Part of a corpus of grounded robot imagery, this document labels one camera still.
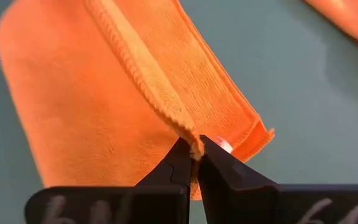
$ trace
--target blue-green surface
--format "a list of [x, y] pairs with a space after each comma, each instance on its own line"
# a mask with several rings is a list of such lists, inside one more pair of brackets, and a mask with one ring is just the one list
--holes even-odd
[[[276, 138], [248, 165], [281, 183], [358, 183], [358, 42], [296, 0], [182, 0]], [[9, 4], [0, 0], [0, 14]], [[41, 183], [0, 71], [0, 223]], [[191, 204], [190, 223], [205, 223]]]

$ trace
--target orange fabric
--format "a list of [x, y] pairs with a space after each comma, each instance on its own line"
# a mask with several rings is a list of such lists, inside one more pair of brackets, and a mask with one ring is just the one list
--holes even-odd
[[0, 60], [46, 187], [135, 185], [178, 136], [242, 161], [273, 138], [176, 0], [16, 0]]
[[358, 0], [305, 0], [349, 35], [358, 39]]

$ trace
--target teal background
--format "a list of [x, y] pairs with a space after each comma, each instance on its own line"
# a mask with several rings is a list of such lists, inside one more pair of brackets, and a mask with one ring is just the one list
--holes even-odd
[[[10, 1], [0, 0], [0, 14]], [[358, 42], [296, 0], [182, 0], [276, 138], [248, 165], [280, 183], [358, 184]], [[41, 189], [0, 70], [0, 223]], [[205, 223], [201, 202], [190, 223]]]

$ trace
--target microfiber towel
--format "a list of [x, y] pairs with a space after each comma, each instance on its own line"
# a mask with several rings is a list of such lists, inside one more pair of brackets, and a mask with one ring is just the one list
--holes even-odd
[[178, 137], [246, 161], [274, 135], [177, 0], [16, 0], [0, 62], [46, 187], [135, 185]]
[[305, 0], [343, 31], [358, 39], [358, 0]]

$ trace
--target small white object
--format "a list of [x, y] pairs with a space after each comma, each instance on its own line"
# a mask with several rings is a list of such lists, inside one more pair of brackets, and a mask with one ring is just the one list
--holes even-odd
[[233, 151], [233, 147], [224, 140], [223, 138], [218, 137], [218, 145], [222, 147], [226, 152], [231, 153]]

